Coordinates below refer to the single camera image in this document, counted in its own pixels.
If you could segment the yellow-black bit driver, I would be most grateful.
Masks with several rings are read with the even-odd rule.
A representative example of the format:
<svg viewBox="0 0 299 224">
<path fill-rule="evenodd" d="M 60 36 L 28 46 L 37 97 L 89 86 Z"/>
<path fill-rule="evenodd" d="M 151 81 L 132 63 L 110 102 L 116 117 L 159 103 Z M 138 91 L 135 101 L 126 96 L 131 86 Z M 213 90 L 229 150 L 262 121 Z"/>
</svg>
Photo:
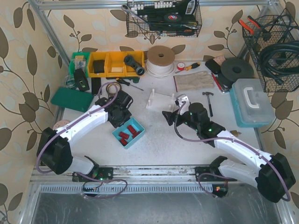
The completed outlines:
<svg viewBox="0 0 299 224">
<path fill-rule="evenodd" d="M 192 70 L 192 69 L 195 69 L 195 68 L 198 68 L 200 66 L 200 62 L 197 62 L 197 63 L 193 63 L 187 67 L 185 67 L 183 70 L 179 70 L 179 71 L 176 71 L 175 74 L 178 74 L 182 71 L 189 71 L 189 70 Z"/>
</svg>

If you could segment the teal clear storage box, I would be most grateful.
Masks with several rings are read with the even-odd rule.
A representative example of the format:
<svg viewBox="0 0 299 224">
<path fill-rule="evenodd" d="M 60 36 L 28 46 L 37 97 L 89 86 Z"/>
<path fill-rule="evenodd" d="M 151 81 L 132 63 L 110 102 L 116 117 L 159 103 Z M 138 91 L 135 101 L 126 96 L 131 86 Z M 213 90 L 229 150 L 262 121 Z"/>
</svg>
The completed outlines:
<svg viewBox="0 0 299 224">
<path fill-rule="evenodd" d="M 229 95 L 239 127 L 259 128 L 274 121 L 274 110 L 259 79 L 238 79 Z"/>
</svg>

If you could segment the green storage bin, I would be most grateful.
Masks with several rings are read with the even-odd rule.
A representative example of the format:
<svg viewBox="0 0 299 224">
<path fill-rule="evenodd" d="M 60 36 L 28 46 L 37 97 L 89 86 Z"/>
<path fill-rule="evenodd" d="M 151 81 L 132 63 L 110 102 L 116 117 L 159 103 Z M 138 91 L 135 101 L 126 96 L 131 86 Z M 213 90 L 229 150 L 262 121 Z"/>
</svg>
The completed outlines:
<svg viewBox="0 0 299 224">
<path fill-rule="evenodd" d="M 69 65 L 69 74 L 73 77 L 75 70 L 81 69 L 85 76 L 88 77 L 87 66 L 90 52 L 73 52 Z"/>
</svg>

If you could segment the brown packing tape roll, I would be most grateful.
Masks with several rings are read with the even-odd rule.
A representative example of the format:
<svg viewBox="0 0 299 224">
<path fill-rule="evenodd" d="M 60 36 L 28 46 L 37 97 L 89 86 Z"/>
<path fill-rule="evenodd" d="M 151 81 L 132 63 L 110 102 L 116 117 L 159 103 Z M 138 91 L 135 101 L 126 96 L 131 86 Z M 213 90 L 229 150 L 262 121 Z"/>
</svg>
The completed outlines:
<svg viewBox="0 0 299 224">
<path fill-rule="evenodd" d="M 120 90 L 122 90 L 122 86 L 118 82 L 114 82 L 114 83 L 108 84 L 106 86 L 106 92 L 107 92 L 107 94 L 108 94 L 109 97 L 110 96 L 113 97 L 116 94 L 116 92 L 120 91 Z"/>
</svg>

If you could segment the large red spring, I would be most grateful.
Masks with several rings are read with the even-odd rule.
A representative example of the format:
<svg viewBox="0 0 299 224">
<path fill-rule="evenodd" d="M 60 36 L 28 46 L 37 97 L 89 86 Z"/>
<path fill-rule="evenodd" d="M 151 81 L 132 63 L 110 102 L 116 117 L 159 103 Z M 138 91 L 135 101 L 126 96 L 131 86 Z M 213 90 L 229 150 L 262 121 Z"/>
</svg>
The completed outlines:
<svg viewBox="0 0 299 224">
<path fill-rule="evenodd" d="M 136 133 L 136 130 L 133 128 L 132 125 L 128 125 L 128 126 L 127 126 L 127 129 L 130 131 L 130 133 L 131 133 L 132 135 L 134 135 L 134 134 Z"/>
</svg>

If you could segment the green flat case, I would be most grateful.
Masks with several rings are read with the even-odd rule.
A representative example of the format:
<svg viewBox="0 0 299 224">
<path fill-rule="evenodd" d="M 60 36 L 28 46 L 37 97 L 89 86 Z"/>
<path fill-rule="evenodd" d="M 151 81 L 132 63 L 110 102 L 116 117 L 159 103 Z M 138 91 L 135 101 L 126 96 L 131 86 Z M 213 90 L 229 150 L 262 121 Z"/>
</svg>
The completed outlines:
<svg viewBox="0 0 299 224">
<path fill-rule="evenodd" d="M 89 109 L 93 98 L 93 94 L 89 92 L 59 87 L 50 102 L 53 105 L 63 108 L 72 109 L 78 112 L 86 112 Z"/>
</svg>

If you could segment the steel claw hammer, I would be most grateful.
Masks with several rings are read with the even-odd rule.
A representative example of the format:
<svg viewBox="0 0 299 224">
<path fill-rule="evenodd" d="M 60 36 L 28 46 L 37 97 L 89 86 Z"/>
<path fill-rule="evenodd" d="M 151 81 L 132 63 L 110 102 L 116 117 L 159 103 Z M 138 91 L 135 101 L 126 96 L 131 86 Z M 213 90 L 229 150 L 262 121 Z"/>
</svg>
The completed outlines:
<svg viewBox="0 0 299 224">
<path fill-rule="evenodd" d="M 213 96 L 214 94 L 212 92 L 208 92 L 207 91 L 207 92 L 202 92 L 202 95 L 207 97 L 208 107 L 209 107 L 209 112 L 210 112 L 210 117 L 213 117 L 213 110 L 212 110 L 210 96 Z"/>
</svg>

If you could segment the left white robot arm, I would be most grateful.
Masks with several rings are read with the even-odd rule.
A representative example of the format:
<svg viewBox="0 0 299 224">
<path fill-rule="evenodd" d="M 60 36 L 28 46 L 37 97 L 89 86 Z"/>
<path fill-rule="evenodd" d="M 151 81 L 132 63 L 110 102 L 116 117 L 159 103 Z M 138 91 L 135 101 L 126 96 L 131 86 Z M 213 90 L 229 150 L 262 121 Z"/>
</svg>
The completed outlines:
<svg viewBox="0 0 299 224">
<path fill-rule="evenodd" d="M 72 155 L 71 148 L 94 128 L 110 122 L 115 128 L 120 127 L 131 117 L 129 108 L 133 98 L 120 90 L 114 97 L 99 98 L 83 115 L 72 122 L 52 129 L 43 130 L 38 150 L 36 169 L 39 162 L 45 164 L 50 172 L 60 175 L 66 171 L 88 175 L 95 169 L 92 159 L 78 158 Z"/>
</svg>

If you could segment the grey plastic pipe fitting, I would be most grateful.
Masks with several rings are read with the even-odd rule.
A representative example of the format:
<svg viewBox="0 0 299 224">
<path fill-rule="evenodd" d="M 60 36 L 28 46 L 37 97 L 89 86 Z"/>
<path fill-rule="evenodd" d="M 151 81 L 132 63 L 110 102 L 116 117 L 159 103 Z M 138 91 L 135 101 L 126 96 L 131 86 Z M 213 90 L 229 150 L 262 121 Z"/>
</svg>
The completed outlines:
<svg viewBox="0 0 299 224">
<path fill-rule="evenodd" d="M 141 76 L 145 73 L 145 69 L 134 59 L 132 55 L 125 56 L 124 63 L 126 66 L 133 68 L 138 76 Z"/>
</svg>

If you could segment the black-yellow flathead screwdriver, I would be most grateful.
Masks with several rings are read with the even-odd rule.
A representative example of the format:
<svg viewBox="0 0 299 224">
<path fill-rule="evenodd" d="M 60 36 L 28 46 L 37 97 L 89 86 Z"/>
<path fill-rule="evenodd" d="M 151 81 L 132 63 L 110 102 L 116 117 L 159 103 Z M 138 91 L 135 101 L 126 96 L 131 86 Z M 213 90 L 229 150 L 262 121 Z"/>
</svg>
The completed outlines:
<svg viewBox="0 0 299 224">
<path fill-rule="evenodd" d="M 132 86 L 132 87 L 134 87 L 134 88 L 137 88 L 137 89 L 143 91 L 143 89 L 141 89 L 141 88 L 139 88 L 139 87 L 137 87 L 137 86 L 135 86 L 135 85 L 132 85 L 130 82 L 125 81 L 124 79 L 116 78 L 116 81 L 117 81 L 118 83 L 120 83 L 120 84 L 124 84 L 124 85 L 126 85 L 126 86 Z"/>
</svg>

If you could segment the black meter device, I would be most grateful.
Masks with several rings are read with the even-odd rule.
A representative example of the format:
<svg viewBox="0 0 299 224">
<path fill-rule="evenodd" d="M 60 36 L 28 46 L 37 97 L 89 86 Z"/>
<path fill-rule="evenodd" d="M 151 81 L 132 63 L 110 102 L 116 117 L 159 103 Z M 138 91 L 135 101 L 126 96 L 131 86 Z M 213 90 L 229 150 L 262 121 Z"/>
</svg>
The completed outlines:
<svg viewBox="0 0 299 224">
<path fill-rule="evenodd" d="M 74 71 L 73 76 L 74 76 L 75 85 L 80 91 L 90 90 L 87 77 L 85 76 L 85 73 L 83 72 L 82 69 L 76 69 Z"/>
</svg>

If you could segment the black aluminium profile block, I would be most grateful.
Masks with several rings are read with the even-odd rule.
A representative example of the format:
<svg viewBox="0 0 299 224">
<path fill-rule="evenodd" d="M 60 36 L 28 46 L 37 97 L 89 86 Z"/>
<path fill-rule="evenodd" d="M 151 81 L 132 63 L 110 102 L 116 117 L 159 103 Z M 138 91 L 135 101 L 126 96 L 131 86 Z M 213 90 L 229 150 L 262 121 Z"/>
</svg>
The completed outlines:
<svg viewBox="0 0 299 224">
<path fill-rule="evenodd" d="M 91 84 L 92 84 L 92 94 L 93 95 L 98 95 L 99 89 L 102 86 L 101 78 L 100 77 L 91 78 Z"/>
</svg>

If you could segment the small red spring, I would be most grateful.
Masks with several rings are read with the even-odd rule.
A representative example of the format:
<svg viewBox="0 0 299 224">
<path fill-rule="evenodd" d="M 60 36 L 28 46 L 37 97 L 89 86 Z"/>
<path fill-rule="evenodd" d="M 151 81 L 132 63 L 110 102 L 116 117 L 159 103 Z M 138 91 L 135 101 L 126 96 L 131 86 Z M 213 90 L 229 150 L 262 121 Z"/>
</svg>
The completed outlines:
<svg viewBox="0 0 299 224">
<path fill-rule="evenodd" d="M 141 133 L 141 131 L 136 132 L 132 137 L 135 138 L 136 136 L 138 136 Z"/>
</svg>

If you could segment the brass padlock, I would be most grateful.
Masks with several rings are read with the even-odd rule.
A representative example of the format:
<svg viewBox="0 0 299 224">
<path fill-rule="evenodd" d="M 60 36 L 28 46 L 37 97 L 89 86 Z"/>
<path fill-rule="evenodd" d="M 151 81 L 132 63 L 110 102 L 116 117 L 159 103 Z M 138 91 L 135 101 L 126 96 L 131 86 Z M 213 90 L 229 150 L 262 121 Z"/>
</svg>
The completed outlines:
<svg viewBox="0 0 299 224">
<path fill-rule="evenodd" d="M 232 134 L 232 135 L 234 135 L 235 137 L 239 137 L 242 133 L 241 132 L 239 132 L 239 131 L 237 131 L 237 130 L 232 130 L 232 131 L 230 131 L 230 133 Z"/>
</svg>

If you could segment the teal spring tray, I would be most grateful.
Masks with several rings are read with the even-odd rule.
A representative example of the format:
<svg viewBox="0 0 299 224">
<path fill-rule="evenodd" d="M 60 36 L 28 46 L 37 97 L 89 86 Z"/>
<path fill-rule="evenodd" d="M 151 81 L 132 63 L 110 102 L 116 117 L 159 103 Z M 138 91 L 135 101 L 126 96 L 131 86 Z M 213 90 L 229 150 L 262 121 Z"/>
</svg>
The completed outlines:
<svg viewBox="0 0 299 224">
<path fill-rule="evenodd" d="M 127 129 L 128 125 L 132 125 L 136 132 L 141 131 L 141 133 L 133 138 L 130 131 Z M 129 135 L 129 138 L 126 140 L 124 138 L 119 137 L 119 132 L 124 132 Z M 123 146 L 124 149 L 129 149 L 133 146 L 145 133 L 145 128 L 133 117 L 131 117 L 128 121 L 126 121 L 122 126 L 116 128 L 112 135 L 118 140 L 118 142 Z"/>
</svg>

